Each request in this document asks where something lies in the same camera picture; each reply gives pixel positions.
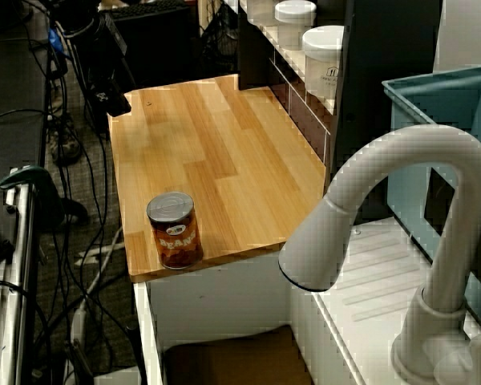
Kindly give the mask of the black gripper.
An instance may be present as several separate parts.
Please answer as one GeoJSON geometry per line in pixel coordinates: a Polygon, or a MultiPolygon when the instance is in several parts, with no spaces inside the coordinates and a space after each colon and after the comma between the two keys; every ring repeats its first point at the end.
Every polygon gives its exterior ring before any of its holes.
{"type": "Polygon", "coordinates": [[[126,61],[127,43],[113,18],[75,18],[70,41],[76,49],[86,97],[97,97],[110,116],[131,111],[124,93],[135,80],[126,61]]]}

